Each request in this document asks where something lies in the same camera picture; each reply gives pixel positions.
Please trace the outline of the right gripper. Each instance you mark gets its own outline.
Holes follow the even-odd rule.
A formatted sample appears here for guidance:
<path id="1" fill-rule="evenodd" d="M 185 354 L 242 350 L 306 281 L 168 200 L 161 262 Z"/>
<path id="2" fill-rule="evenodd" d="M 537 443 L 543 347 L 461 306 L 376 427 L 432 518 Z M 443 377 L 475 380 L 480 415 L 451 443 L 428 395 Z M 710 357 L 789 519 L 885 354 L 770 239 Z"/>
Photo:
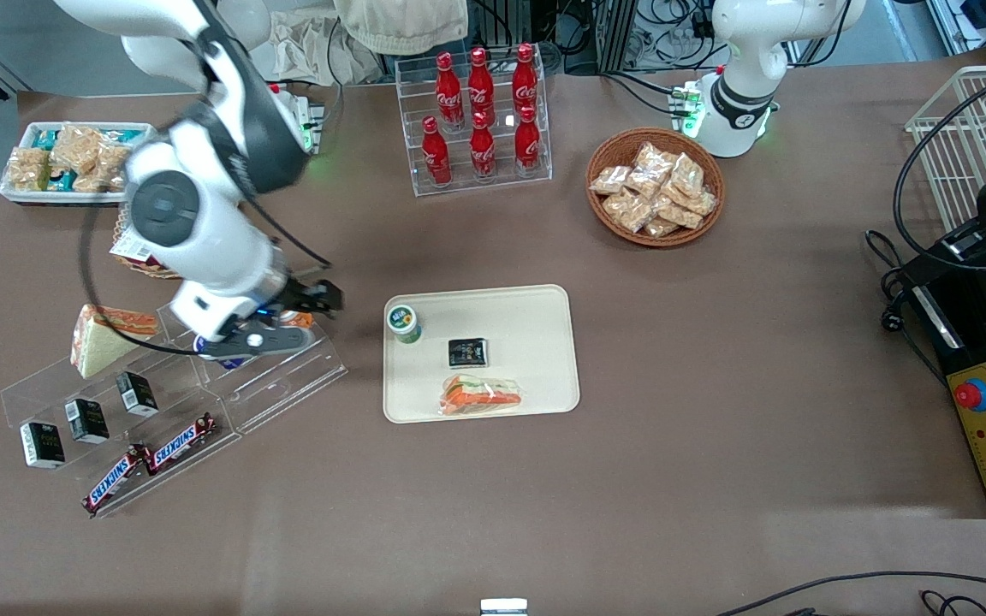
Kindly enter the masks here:
<path id="1" fill-rule="evenodd" d="M 207 341 L 292 341 L 294 329 L 267 326 L 258 309 L 281 291 L 279 283 L 255 283 L 222 295 L 202 283 L 183 283 L 169 308 L 177 319 Z M 278 318 L 344 311 L 344 292 L 332 281 L 294 281 L 291 300 L 276 304 Z"/>

